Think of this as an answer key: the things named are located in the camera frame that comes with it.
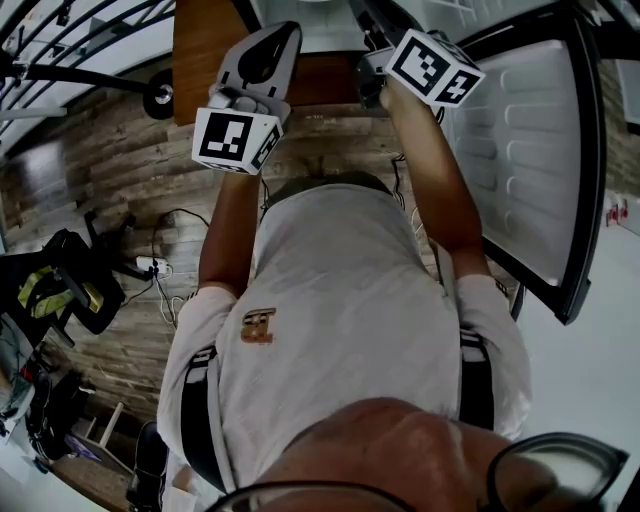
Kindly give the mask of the yellow-green vest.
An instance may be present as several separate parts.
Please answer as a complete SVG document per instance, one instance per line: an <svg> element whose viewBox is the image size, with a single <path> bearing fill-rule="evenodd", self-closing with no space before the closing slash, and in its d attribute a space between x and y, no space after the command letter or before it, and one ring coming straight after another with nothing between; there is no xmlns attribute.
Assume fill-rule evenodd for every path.
<svg viewBox="0 0 640 512"><path fill-rule="evenodd" d="M63 267L45 266L32 272L19 287L19 303L36 319L51 314L58 317L73 301L98 313L104 304L103 295L89 282L77 282Z"/></svg>

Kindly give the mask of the person's black-framed glasses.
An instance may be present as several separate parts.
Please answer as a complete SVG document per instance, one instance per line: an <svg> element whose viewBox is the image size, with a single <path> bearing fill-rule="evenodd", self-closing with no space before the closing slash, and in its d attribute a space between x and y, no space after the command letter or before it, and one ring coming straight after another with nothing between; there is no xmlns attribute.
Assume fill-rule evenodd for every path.
<svg viewBox="0 0 640 512"><path fill-rule="evenodd" d="M603 496L629 454L568 432L536 435L502 449L488 465L487 503L478 512L603 512ZM419 512L399 496L360 483L257 483L206 512Z"/></svg>

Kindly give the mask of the black bag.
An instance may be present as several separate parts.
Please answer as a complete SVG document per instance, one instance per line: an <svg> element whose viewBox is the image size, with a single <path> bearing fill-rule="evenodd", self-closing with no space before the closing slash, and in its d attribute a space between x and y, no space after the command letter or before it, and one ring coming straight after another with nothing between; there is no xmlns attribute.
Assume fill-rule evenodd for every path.
<svg viewBox="0 0 640 512"><path fill-rule="evenodd" d="M143 425L136 443L135 463L126 499L129 512L161 512L168 448L156 422Z"/></svg>

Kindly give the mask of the white refrigerator with black frame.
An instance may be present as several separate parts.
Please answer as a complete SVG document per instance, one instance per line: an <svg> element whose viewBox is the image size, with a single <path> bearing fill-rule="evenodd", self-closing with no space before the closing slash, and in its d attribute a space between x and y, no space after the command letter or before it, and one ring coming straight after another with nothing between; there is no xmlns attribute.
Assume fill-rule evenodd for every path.
<svg viewBox="0 0 640 512"><path fill-rule="evenodd" d="M578 0L394 2L485 73L445 112L444 131L486 253L561 323L573 322L590 287L606 174L597 51ZM374 51L348 0L250 4L259 29L299 23L307 54Z"/></svg>

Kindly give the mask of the black office chair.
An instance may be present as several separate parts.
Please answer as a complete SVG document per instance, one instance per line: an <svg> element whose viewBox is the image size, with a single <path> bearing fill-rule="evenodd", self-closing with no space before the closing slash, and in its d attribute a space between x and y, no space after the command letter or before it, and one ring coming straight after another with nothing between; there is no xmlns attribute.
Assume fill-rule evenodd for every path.
<svg viewBox="0 0 640 512"><path fill-rule="evenodd" d="M90 241L61 229L38 251L0 256L0 319L9 318L33 347L54 331L68 346L65 331L74 316L93 334L102 333L125 301L115 273L146 282L151 274L128 266L119 250L136 218L128 215L116 230L99 234L84 215Z"/></svg>

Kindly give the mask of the black metal railing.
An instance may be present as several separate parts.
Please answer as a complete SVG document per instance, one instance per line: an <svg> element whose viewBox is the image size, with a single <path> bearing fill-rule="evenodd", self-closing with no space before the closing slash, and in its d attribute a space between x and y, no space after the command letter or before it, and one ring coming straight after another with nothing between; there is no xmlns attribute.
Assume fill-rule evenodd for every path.
<svg viewBox="0 0 640 512"><path fill-rule="evenodd" d="M0 49L19 63L118 73L172 53L176 0L38 0Z"/></svg>

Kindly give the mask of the person's white shirt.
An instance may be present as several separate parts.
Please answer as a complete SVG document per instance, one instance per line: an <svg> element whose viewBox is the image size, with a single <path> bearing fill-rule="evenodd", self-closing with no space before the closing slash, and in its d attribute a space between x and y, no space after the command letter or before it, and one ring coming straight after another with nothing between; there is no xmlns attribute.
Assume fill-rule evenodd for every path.
<svg viewBox="0 0 640 512"><path fill-rule="evenodd" d="M495 431L520 434L530 368L507 299L483 275L446 291L389 194L337 184L282 200L264 217L255 256L240 296L207 286L181 308L157 413L172 452L182 452L188 364L209 346L219 363L209 424L220 428L240 485L304 429L362 399L398 398L457 417L468 333L481 337L491 361Z"/></svg>

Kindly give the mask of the white power strip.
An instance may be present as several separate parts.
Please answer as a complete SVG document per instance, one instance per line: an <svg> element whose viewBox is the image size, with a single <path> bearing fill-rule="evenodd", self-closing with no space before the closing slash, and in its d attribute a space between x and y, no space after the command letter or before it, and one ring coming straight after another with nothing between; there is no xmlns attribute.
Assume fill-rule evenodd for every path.
<svg viewBox="0 0 640 512"><path fill-rule="evenodd" d="M173 273L171 265L164 258L139 255L135 259L137 267L159 279L170 277Z"/></svg>

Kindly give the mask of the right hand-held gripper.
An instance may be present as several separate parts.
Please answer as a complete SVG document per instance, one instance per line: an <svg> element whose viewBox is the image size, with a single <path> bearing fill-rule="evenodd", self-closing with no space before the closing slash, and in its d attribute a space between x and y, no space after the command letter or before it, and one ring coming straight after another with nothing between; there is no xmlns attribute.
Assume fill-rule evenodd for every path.
<svg viewBox="0 0 640 512"><path fill-rule="evenodd" d="M395 78L423 103L459 107L484 80L485 73L456 45L410 29L396 43L403 13L394 0L348 0L369 52L357 66L358 94L366 108L380 106L386 79Z"/></svg>

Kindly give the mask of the person's right forearm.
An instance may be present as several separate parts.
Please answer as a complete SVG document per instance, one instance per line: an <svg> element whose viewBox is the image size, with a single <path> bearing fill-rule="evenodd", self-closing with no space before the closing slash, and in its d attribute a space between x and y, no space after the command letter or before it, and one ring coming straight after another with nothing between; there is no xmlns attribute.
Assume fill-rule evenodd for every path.
<svg viewBox="0 0 640 512"><path fill-rule="evenodd" d="M456 278L489 276L478 211L432 109L393 77L380 103L405 156L426 234L449 254Z"/></svg>

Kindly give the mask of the brown wooden cabinet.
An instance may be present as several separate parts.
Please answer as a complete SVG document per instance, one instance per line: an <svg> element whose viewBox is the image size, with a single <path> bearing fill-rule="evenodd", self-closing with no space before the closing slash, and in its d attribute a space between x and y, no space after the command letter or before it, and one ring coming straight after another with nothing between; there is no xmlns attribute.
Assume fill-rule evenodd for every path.
<svg viewBox="0 0 640 512"><path fill-rule="evenodd" d="M227 51L260 28L250 0L176 0L173 31L174 121L195 121ZM357 52L303 54L288 91L296 106L356 103Z"/></svg>

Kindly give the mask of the red wall hooks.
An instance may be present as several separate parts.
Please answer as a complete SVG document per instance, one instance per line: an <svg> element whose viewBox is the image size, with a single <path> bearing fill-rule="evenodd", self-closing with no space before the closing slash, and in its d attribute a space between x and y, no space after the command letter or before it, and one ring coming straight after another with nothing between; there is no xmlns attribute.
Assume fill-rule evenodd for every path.
<svg viewBox="0 0 640 512"><path fill-rule="evenodd" d="M620 225L628 217L628 202L625 198L606 198L604 201L605 225Z"/></svg>

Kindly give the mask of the person's left forearm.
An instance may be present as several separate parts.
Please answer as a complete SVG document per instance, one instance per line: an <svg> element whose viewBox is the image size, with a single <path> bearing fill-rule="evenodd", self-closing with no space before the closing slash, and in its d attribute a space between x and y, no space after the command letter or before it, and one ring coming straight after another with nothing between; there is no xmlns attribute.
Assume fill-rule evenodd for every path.
<svg viewBox="0 0 640 512"><path fill-rule="evenodd" d="M198 287L239 298L247 288L258 224L258 175L226 173L202 246Z"/></svg>

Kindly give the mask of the black backpack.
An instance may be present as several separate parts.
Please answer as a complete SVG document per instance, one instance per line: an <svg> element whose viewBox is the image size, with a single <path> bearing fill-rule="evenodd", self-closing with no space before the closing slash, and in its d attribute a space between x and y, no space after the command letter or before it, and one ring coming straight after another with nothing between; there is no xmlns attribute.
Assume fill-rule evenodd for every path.
<svg viewBox="0 0 640 512"><path fill-rule="evenodd" d="M79 420L95 387L84 375L70 370L57 384L43 372L35 381L35 395L26 414L32 448L43 459L57 461L71 453L65 441Z"/></svg>

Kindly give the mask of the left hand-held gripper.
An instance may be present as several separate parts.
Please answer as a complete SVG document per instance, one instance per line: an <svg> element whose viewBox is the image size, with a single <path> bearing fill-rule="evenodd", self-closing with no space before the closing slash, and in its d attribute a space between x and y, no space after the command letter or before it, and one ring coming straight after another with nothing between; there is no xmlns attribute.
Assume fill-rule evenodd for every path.
<svg viewBox="0 0 640 512"><path fill-rule="evenodd" d="M210 169L257 175L284 134L291 113L285 97L302 44L295 21L266 26L226 53L222 85L256 85L258 93L219 84L197 110L192 159Z"/></svg>

